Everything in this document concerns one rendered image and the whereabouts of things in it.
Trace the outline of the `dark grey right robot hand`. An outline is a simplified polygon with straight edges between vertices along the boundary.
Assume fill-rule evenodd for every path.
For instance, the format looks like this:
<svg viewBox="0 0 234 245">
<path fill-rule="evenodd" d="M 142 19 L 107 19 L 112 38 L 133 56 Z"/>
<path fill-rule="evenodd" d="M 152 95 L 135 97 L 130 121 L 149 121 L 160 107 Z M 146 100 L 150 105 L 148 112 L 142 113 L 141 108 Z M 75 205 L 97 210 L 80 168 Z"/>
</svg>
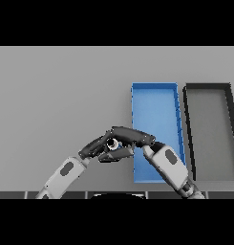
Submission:
<svg viewBox="0 0 234 245">
<path fill-rule="evenodd" d="M 110 130 L 110 139 L 116 139 L 122 146 L 142 148 L 149 145 L 154 152 L 164 147 L 164 143 L 157 142 L 154 135 L 124 126 L 113 126 Z"/>
</svg>

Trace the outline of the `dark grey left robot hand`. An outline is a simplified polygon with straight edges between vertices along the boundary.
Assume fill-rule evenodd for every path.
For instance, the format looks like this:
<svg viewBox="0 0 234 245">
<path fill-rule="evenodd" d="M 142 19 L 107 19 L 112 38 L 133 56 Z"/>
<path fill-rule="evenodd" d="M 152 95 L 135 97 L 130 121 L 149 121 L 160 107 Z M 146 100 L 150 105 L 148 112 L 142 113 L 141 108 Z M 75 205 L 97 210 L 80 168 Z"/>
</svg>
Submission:
<svg viewBox="0 0 234 245">
<path fill-rule="evenodd" d="M 117 142 L 121 142 L 121 147 L 110 149 L 108 144 L 109 141 L 113 139 L 116 139 Z M 78 155 L 82 160 L 97 157 L 101 163 L 118 162 L 123 158 L 129 158 L 134 155 L 136 141 L 134 134 L 130 133 L 128 130 L 111 129 L 103 136 L 96 138 L 84 146 L 78 152 Z"/>
</svg>

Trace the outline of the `blue pipe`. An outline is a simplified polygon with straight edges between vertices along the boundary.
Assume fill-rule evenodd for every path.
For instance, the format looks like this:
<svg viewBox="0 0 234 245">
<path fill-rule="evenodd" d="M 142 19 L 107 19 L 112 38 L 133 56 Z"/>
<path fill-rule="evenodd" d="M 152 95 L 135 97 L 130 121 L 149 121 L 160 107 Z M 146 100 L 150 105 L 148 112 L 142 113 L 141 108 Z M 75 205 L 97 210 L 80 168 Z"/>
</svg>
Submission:
<svg viewBox="0 0 234 245">
<path fill-rule="evenodd" d="M 107 146 L 110 150 L 117 150 L 119 148 L 122 148 L 122 145 L 120 144 L 119 141 L 117 141 L 115 138 L 109 139 L 107 141 Z"/>
</svg>

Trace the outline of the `blue bin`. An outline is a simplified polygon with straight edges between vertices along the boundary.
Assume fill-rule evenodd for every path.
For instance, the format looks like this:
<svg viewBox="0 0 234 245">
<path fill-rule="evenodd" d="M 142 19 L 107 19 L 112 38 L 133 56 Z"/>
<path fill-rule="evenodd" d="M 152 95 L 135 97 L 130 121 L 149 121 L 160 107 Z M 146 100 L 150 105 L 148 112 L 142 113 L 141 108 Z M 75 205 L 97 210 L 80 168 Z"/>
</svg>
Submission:
<svg viewBox="0 0 234 245">
<path fill-rule="evenodd" d="M 170 145 L 184 165 L 180 98 L 176 82 L 133 82 L 132 127 Z"/>
</svg>

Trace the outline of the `dark grey bin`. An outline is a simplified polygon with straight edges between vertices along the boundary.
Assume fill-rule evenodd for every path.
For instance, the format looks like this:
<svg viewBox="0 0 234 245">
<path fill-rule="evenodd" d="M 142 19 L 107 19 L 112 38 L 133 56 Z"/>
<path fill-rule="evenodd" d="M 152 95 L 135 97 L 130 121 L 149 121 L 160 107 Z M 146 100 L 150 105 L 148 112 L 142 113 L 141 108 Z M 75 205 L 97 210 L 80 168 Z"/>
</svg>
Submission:
<svg viewBox="0 0 234 245">
<path fill-rule="evenodd" d="M 234 100 L 230 83 L 182 89 L 193 179 L 234 181 Z"/>
</svg>

